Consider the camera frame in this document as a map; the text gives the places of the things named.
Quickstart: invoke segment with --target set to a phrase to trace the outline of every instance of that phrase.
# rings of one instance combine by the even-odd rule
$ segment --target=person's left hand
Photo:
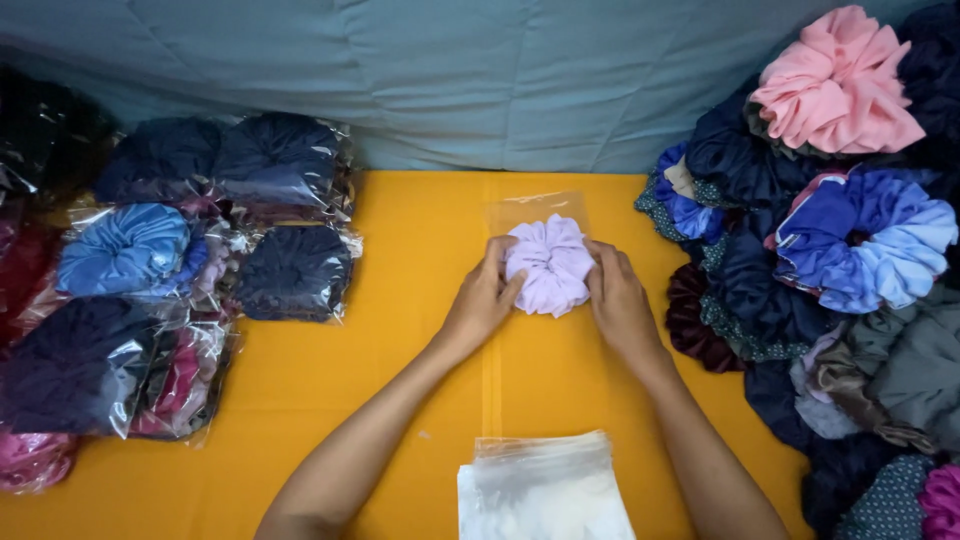
[[[445,356],[462,361],[483,345],[510,313],[527,277],[526,271],[520,270],[505,281],[503,255],[514,244],[513,236],[491,238],[487,254],[464,278],[444,325],[430,343]]]

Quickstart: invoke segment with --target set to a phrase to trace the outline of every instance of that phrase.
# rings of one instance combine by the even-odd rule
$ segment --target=maroon velvet scrunchie
[[[707,292],[707,276],[688,262],[670,277],[666,297],[666,327],[670,343],[681,353],[694,357],[713,373],[743,371],[746,363],[735,355],[727,341],[700,320],[700,297]]]

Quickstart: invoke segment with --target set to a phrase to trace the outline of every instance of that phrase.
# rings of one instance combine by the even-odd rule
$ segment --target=yellow tablecloth
[[[371,172],[355,224],[365,253],[344,327],[246,321],[201,450],[87,441],[72,475],[39,496],[0,495],[0,537],[251,538],[274,493],[307,452],[360,406],[440,326],[482,256],[488,201],[582,191],[591,235],[634,262],[658,320],[670,274],[687,261],[633,209],[641,176]],[[791,536],[804,458],[777,442],[743,399],[742,376],[713,375],[674,354],[710,420],[773,500]],[[457,468],[473,438],[605,430],[637,538],[693,538],[642,387],[602,344],[588,307],[554,320],[515,312],[416,417],[349,537],[457,537]]]

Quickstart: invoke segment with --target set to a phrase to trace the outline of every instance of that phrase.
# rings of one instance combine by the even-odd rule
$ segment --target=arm
[[[370,496],[423,398],[510,313],[526,274],[503,282],[499,261],[515,238],[492,238],[464,279],[444,325],[422,353],[351,414],[280,489],[254,540],[325,540]]]
[[[788,538],[777,511],[713,428],[663,347],[646,292],[630,260],[588,242],[598,259],[588,286],[607,342],[646,386],[693,525],[708,540]]]

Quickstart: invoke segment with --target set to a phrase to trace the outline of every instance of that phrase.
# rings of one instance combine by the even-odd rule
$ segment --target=hand
[[[527,278],[526,271],[520,270],[510,282],[504,280],[503,256],[514,244],[516,238],[506,235],[487,242],[487,254],[464,278],[444,325],[430,342],[432,347],[460,362],[500,326]]]
[[[587,287],[593,319],[607,343],[642,378],[652,367],[661,373],[663,369],[676,372],[630,259],[610,244],[591,240],[584,244],[597,260],[587,274]]]

